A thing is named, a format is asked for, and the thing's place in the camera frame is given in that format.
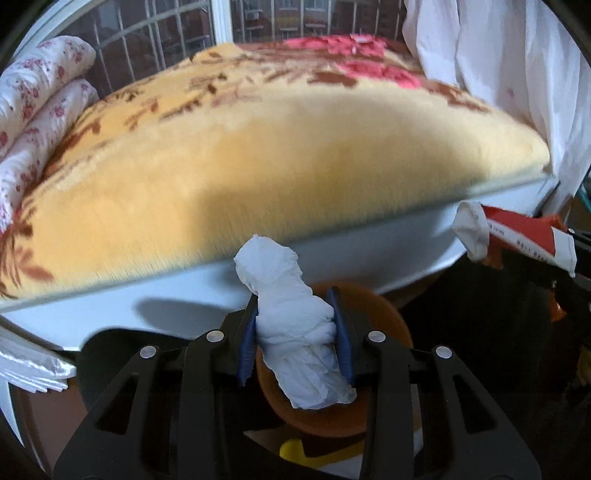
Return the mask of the folded floral white quilt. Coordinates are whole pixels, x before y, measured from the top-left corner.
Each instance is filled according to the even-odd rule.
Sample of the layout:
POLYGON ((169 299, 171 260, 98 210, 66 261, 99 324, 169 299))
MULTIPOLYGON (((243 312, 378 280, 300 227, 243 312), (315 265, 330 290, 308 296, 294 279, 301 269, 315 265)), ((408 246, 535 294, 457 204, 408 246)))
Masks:
POLYGON ((1 230, 81 114, 98 100, 84 79, 95 50, 59 36, 19 56, 1 75, 1 230))

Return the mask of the floral yellow plush blanket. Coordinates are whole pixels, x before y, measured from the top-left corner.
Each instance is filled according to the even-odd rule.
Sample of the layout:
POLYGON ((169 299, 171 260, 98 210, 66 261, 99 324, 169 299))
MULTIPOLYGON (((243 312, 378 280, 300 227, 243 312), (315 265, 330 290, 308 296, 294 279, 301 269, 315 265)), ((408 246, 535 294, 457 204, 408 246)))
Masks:
POLYGON ((89 106, 1 230, 1 295, 126 282, 304 239, 549 163, 531 126, 397 42, 221 44, 89 106))

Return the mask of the orange plastic trash bin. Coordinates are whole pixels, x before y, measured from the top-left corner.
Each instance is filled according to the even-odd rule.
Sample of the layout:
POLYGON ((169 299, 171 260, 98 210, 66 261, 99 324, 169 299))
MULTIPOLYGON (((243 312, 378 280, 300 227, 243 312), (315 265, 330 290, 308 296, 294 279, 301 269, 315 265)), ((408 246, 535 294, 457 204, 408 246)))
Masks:
MULTIPOLYGON (((381 330, 403 346, 413 346, 409 329, 397 308, 370 289, 347 282, 335 282, 342 303, 352 314, 363 314, 370 327, 381 330)), ((291 427, 318 437, 345 438, 367 431, 370 393, 363 387, 349 404, 335 404, 319 410, 294 409, 277 384, 276 376, 263 361, 263 352, 256 352, 256 372, 259 385, 270 408, 291 427)))

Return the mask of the white window frame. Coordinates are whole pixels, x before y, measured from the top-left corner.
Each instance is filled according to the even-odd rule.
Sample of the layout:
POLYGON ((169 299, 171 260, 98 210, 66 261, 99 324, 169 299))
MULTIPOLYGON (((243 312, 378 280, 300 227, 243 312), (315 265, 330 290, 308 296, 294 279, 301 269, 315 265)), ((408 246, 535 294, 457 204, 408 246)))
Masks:
POLYGON ((55 36, 77 36, 96 52, 87 78, 106 96, 217 43, 331 34, 399 40, 405 17, 401 1, 44 1, 8 57, 55 36))

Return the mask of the white bed frame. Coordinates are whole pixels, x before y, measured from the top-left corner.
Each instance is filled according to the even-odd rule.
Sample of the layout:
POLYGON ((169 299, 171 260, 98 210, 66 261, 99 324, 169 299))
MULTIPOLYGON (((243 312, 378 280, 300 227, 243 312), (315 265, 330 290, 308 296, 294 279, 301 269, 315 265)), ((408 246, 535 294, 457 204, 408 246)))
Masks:
MULTIPOLYGON (((344 281, 377 294, 403 288, 449 267, 464 253, 451 224, 460 201, 533 215, 557 188, 557 178, 528 174, 489 182, 385 222, 294 244, 304 281, 344 281)), ((249 291, 232 258, 41 302, 4 302, 1 324, 50 348, 76 351, 111 328, 190 338, 242 309, 249 291)))

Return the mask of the yellow plastic stool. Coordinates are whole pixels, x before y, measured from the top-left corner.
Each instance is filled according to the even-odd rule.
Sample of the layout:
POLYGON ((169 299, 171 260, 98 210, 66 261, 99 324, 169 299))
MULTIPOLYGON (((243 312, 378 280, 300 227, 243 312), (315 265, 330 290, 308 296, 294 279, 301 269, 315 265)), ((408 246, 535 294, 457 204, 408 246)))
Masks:
POLYGON ((365 441, 346 447, 329 448, 325 452, 304 449, 301 439, 290 439, 280 446, 280 458, 297 465, 344 477, 360 475, 365 441))

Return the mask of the white papers stack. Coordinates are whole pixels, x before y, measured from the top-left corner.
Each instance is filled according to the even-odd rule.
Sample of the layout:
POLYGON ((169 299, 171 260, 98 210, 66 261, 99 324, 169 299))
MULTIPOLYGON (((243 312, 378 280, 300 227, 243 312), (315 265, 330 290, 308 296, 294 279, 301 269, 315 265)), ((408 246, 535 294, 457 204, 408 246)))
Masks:
POLYGON ((1 377, 29 393, 61 392, 76 376, 76 367, 58 354, 1 330, 1 377))

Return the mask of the white tissue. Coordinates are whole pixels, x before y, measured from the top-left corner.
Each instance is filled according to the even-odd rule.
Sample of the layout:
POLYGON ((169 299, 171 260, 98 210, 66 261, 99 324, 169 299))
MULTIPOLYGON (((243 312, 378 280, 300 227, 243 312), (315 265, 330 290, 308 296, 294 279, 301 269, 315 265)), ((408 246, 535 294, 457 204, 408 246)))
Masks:
POLYGON ((263 362, 294 409, 351 404, 356 389, 339 370, 335 310, 304 283, 294 250, 254 235, 233 258, 257 297, 256 338, 263 362))

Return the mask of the red white carton wrapper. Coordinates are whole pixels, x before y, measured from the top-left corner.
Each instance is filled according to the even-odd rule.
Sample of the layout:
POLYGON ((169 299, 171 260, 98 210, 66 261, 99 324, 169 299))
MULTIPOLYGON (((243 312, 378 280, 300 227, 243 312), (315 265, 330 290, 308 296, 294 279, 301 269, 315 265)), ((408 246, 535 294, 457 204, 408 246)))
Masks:
POLYGON ((502 250, 509 250, 575 276, 575 241, 556 217, 532 218, 463 201, 458 206, 452 230, 473 262, 500 258, 502 250))

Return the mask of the white curtain right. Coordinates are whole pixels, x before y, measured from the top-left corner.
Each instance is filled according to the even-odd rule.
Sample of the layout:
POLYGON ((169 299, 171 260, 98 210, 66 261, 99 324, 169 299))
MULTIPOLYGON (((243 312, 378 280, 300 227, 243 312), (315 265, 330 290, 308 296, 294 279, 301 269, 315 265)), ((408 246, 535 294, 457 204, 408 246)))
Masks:
POLYGON ((590 65, 542 1, 408 1, 402 31, 427 76, 532 124, 559 181, 546 212, 575 196, 590 168, 590 65))

